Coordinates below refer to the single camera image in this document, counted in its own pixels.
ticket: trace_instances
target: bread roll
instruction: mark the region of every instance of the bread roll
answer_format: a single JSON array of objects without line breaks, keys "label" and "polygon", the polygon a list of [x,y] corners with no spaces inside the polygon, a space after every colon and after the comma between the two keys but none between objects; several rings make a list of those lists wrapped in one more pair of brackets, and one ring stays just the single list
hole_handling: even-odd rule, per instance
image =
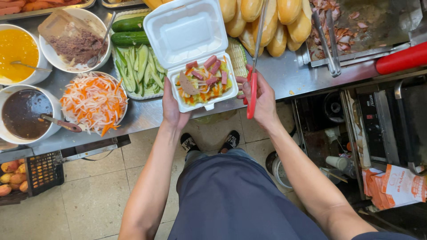
[{"label": "bread roll", "polygon": [[311,33],[311,8],[308,0],[302,0],[302,10],[296,20],[287,25],[294,42],[305,41]]},{"label": "bread roll", "polygon": [[304,41],[299,42],[299,43],[298,42],[294,42],[292,40],[292,38],[289,36],[289,30],[287,32],[288,32],[288,34],[287,34],[287,37],[286,37],[286,41],[287,41],[286,45],[288,46],[288,49],[291,50],[291,51],[298,50],[301,47],[302,43],[304,43]]},{"label": "bread roll", "polygon": [[[255,41],[254,36],[252,35],[252,23],[247,23],[242,34],[239,36],[240,42],[245,46],[246,50],[251,56],[255,54]],[[263,54],[264,48],[260,47],[258,55]]]},{"label": "bread roll", "polygon": [[163,4],[162,0],[143,0],[143,2],[151,9],[154,10]]},{"label": "bread roll", "polygon": [[283,25],[293,23],[301,12],[302,0],[277,0],[278,18]]},{"label": "bread roll", "polygon": [[[252,23],[252,34],[254,35],[255,42],[257,41],[258,36],[258,25],[259,25],[260,17],[258,17]],[[273,39],[274,33],[277,28],[277,1],[269,0],[266,11],[266,18],[264,21],[263,27],[263,35],[261,37],[261,47],[267,46],[271,40]]]},{"label": "bread roll", "polygon": [[224,23],[231,21],[236,14],[236,0],[219,0]]},{"label": "bread roll", "polygon": [[240,11],[241,3],[242,0],[236,0],[236,14],[231,21],[225,24],[225,29],[227,30],[228,35],[233,38],[240,36],[246,26],[246,21],[243,20],[242,13]]},{"label": "bread roll", "polygon": [[267,50],[273,57],[280,57],[286,49],[286,38],[287,29],[286,26],[281,24],[280,21],[277,23],[277,29],[274,33],[274,37],[271,42],[267,45]]},{"label": "bread roll", "polygon": [[242,0],[240,10],[243,19],[248,23],[255,21],[261,14],[262,6],[263,0]]}]

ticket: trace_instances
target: tongs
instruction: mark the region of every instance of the tongs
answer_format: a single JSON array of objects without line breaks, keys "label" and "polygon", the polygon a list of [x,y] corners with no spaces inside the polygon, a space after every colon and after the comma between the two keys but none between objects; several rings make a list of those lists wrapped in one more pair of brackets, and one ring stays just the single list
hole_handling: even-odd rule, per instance
[{"label": "tongs", "polygon": [[258,60],[258,52],[260,50],[261,45],[261,38],[263,34],[263,28],[264,28],[264,21],[266,18],[266,12],[267,12],[267,4],[269,0],[265,0],[263,3],[263,7],[261,9],[261,16],[260,21],[258,23],[258,35],[257,35],[257,41],[255,43],[255,53],[253,57],[253,64],[252,67],[249,69],[248,73],[248,82],[251,84],[251,102],[248,102],[246,97],[243,99],[243,104],[248,105],[248,110],[246,113],[246,117],[248,119],[252,119],[254,117],[255,112],[255,105],[257,104],[257,73],[256,73],[256,65]]},{"label": "tongs", "polygon": [[317,32],[319,33],[323,52],[325,53],[326,60],[328,62],[329,72],[332,77],[338,77],[339,75],[341,75],[341,65],[339,64],[338,50],[336,48],[332,12],[330,11],[330,9],[326,11],[326,25],[329,28],[330,48],[332,49],[332,55],[329,52],[328,42],[326,41],[325,33],[323,32],[322,24],[320,23],[317,11],[314,11],[312,17],[314,19],[314,26],[316,27]]}]

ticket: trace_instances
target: person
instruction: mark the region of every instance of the person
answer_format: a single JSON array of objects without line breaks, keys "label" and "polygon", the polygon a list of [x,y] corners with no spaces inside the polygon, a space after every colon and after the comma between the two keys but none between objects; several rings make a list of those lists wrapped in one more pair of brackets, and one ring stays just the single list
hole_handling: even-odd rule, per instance
[{"label": "person", "polygon": [[[244,95],[238,98],[256,100],[255,120],[268,132],[297,196],[323,231],[277,189],[255,159],[236,149],[237,132],[231,132],[220,153],[211,157],[184,134],[181,143],[188,153],[176,186],[179,212],[169,240],[414,239],[378,232],[360,218],[284,129],[275,93],[261,73],[256,96],[251,96],[246,78],[236,80],[243,83],[239,89]],[[191,113],[179,112],[170,81],[164,83],[163,122],[126,204],[119,240],[154,239],[165,209],[175,147]]]}]

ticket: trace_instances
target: shoe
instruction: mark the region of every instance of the shoe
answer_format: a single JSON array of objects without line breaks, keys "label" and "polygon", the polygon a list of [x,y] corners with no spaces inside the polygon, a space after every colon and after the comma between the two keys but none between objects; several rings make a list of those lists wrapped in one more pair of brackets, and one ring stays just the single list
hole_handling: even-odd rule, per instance
[{"label": "shoe", "polygon": [[220,153],[221,150],[223,150],[224,148],[228,150],[232,148],[236,148],[239,145],[239,141],[240,141],[240,134],[236,130],[231,131],[228,134],[227,140],[225,140],[224,144],[219,149],[218,153]]},{"label": "shoe", "polygon": [[181,146],[186,152],[194,150],[200,151],[199,147],[194,142],[193,137],[189,133],[184,133],[181,136]]}]

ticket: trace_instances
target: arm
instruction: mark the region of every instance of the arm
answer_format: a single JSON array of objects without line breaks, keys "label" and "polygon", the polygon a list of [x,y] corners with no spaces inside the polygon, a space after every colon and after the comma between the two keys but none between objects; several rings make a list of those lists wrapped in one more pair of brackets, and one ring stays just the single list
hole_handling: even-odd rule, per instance
[{"label": "arm", "polygon": [[171,83],[164,80],[163,122],[147,163],[123,213],[119,240],[154,239],[169,194],[173,156],[182,128],[191,113],[180,113]]},{"label": "arm", "polygon": [[[251,99],[250,84],[245,78],[238,82],[248,101]],[[274,90],[258,73],[257,105],[254,118],[270,135],[287,177],[296,194],[316,218],[324,231],[334,240],[351,240],[370,231],[377,231],[353,210],[339,189],[301,151],[286,132],[276,113]]]}]

